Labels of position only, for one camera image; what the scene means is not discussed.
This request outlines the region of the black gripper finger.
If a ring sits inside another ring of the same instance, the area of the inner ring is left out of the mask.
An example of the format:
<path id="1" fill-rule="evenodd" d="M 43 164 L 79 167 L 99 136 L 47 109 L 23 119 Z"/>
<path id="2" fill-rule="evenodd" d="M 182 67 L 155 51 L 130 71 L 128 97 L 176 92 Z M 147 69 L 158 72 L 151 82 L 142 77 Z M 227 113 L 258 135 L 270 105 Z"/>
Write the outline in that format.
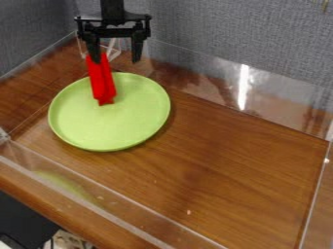
<path id="1" fill-rule="evenodd" d="M 131 37 L 131 52 L 132 52 L 134 63 L 136 63 L 140 60 L 143 43 L 144 43 L 144 32 L 136 31 Z"/>
<path id="2" fill-rule="evenodd" d="M 88 50 L 88 54 L 91 56 L 92 61 L 99 64 L 100 63 L 100 39 L 93 33 L 84 34 L 84 42 L 85 48 Z"/>

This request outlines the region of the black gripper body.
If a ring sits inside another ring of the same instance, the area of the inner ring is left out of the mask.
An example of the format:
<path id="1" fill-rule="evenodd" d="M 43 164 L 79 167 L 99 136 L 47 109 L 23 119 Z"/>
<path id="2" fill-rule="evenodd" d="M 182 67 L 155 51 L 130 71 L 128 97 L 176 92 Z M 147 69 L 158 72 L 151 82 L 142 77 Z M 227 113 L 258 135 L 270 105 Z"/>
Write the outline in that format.
<path id="1" fill-rule="evenodd" d="M 99 38 L 131 37 L 135 32 L 142 32 L 143 37 L 151 36 L 152 17 L 148 14 L 135 14 L 124 9 L 123 0 L 99 0 L 99 11 L 93 14 L 77 15 L 77 37 L 85 41 L 87 36 Z"/>

